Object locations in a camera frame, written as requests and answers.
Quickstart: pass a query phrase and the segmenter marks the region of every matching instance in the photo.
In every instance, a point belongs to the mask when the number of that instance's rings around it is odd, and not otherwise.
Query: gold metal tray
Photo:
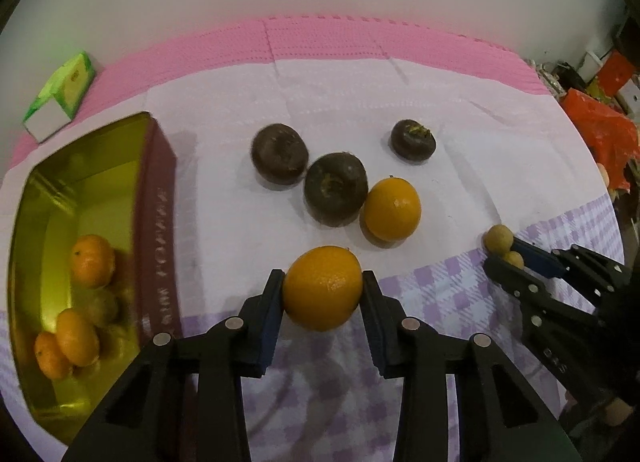
[[[142,112],[98,129],[38,164],[14,228],[8,279],[12,348],[31,415],[69,444],[96,404],[160,331],[180,335],[173,264],[175,155],[155,119]],[[90,289],[70,280],[79,236],[100,235],[116,250],[110,290],[120,317],[98,330],[100,358],[62,381],[47,379],[33,344]]]

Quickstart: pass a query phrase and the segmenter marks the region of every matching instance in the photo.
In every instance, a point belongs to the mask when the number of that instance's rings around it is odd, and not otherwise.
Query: table
[[[107,67],[73,124],[36,147],[24,136],[0,190],[0,250],[8,251],[31,167],[88,131],[147,110],[178,156],[175,246],[186,334],[205,331],[261,291],[271,268],[307,249],[349,247],[385,294],[441,333],[488,333],[556,413],[563,391],[518,341],[519,312],[480,268],[482,233],[502,222],[545,248],[578,243],[622,261],[606,188],[580,136],[535,72],[486,42],[394,20],[304,16],[243,22],[156,45]],[[417,119],[438,148],[424,165],[386,145],[393,124]],[[302,187],[269,190],[248,156],[269,122],[296,128],[313,160],[351,151],[369,183],[411,181],[423,204],[418,231],[380,249],[358,223],[324,227],[305,211]],[[0,276],[6,278],[6,254]],[[588,303],[561,282],[552,293]],[[64,447],[33,423],[20,394],[0,297],[0,390],[46,462]],[[450,394],[450,459],[457,453]],[[359,311],[329,333],[284,319],[273,366],[245,380],[254,461],[388,461],[400,381],[373,367]]]

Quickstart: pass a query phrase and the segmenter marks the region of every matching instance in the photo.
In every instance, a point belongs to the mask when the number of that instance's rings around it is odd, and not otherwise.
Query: metal screw
[[[164,345],[169,344],[169,341],[171,341],[171,334],[168,334],[167,332],[161,332],[154,336],[154,344],[157,347],[163,347]]]
[[[402,320],[402,328],[405,330],[418,330],[418,328],[420,328],[420,321],[415,317],[406,317]]]
[[[491,337],[486,334],[476,334],[474,336],[474,343],[479,347],[486,348],[491,344]]]
[[[225,327],[229,330],[240,330],[244,326],[244,321],[238,316],[230,317],[225,321]]]

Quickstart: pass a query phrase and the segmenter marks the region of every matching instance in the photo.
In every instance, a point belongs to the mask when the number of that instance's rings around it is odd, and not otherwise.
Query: small round fruit
[[[502,259],[513,265],[513,267],[524,268],[524,259],[516,251],[509,251],[503,254]]]
[[[513,233],[506,225],[499,223],[484,234],[482,241],[489,252],[507,254],[513,245]]]
[[[84,288],[109,285],[115,267],[115,252],[101,236],[81,236],[71,249],[71,276]]]
[[[92,324],[104,328],[118,317],[118,300],[110,290],[96,289],[84,307],[84,314]]]
[[[89,366],[98,360],[100,342],[94,326],[68,308],[58,314],[56,339],[65,357],[76,366]]]
[[[305,252],[289,268],[282,285],[291,320],[324,332],[345,323],[360,302],[362,269],[348,249],[325,245]]]
[[[436,140],[430,129],[411,119],[396,122],[391,131],[391,148],[413,162],[427,160],[436,151]]]
[[[305,172],[309,151],[297,131],[285,124],[263,127],[251,144],[251,160],[263,178],[280,185],[295,184]]]
[[[414,187],[402,178],[385,178],[373,186],[364,202],[364,222],[383,241],[411,236],[420,223],[422,206]]]
[[[59,381],[65,379],[73,371],[73,366],[63,355],[56,341],[55,334],[40,332],[33,346],[36,360],[47,379]]]
[[[305,200],[321,222],[339,223],[356,215],[367,191],[367,172],[351,153],[321,156],[306,172]]]

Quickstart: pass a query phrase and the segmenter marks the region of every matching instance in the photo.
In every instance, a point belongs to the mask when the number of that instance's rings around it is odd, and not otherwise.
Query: orange plastic bag
[[[624,169],[630,158],[640,158],[638,129],[624,115],[571,89],[560,102],[582,135],[596,162],[609,174],[609,189],[629,189]]]
[[[598,84],[607,96],[614,96],[636,71],[626,58],[617,50],[613,50],[607,62],[596,74]]]

